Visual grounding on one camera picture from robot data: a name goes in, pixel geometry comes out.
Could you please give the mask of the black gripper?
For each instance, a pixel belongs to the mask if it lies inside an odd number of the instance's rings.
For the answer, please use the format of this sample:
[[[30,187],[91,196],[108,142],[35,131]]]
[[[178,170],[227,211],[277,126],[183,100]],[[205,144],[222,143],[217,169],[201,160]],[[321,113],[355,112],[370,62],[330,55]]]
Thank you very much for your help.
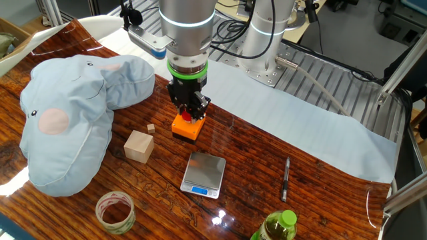
[[[202,87],[206,83],[207,77],[180,79],[173,76],[166,86],[178,114],[182,115],[185,111],[191,112],[192,123],[204,120],[205,112],[211,102],[209,97],[201,94]]]

